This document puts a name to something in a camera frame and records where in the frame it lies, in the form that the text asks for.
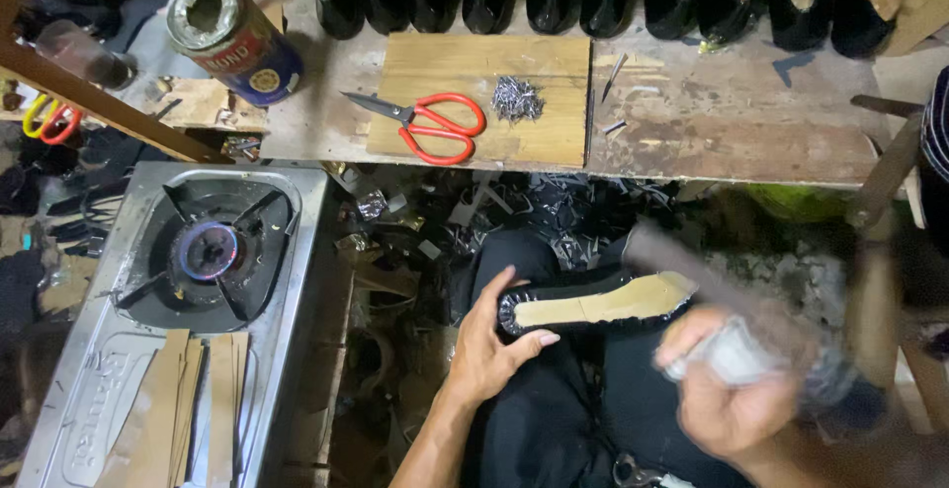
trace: stainless steel stove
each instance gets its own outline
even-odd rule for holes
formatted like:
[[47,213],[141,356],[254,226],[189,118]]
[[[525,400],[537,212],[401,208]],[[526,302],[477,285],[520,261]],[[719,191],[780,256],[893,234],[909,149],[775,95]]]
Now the stainless steel stove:
[[[328,187],[313,169],[139,163],[17,486],[92,488],[166,329],[191,328],[199,338],[251,335],[235,486],[255,487],[265,457],[283,449],[278,405],[313,313],[298,310],[316,298],[319,264],[332,252]],[[202,374],[187,487],[206,477],[206,362]]]

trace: fingernail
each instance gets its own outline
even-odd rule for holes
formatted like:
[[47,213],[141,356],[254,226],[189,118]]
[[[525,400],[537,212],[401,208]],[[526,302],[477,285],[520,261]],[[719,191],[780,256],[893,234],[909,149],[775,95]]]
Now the fingernail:
[[552,346],[560,341],[560,334],[547,334],[540,337],[540,345],[547,347]]

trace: cardboard insole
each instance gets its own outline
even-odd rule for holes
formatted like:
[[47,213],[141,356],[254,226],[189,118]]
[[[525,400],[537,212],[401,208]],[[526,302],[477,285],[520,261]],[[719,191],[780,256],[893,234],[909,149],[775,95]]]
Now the cardboard insole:
[[662,271],[606,293],[520,303],[515,307],[515,317],[521,326],[654,317],[678,308],[695,288],[697,285],[684,276]]

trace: green object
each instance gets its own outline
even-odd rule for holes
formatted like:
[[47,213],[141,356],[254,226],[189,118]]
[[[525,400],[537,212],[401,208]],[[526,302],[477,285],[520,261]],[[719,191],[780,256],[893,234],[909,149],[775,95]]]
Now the green object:
[[812,186],[749,184],[748,193],[769,214],[793,223],[816,223],[847,212],[853,193]]

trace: glue can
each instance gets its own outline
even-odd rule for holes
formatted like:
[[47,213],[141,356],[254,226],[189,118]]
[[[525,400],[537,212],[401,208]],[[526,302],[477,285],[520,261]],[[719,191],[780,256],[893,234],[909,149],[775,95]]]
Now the glue can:
[[253,0],[169,0],[174,49],[254,106],[289,96],[302,75],[300,55]]

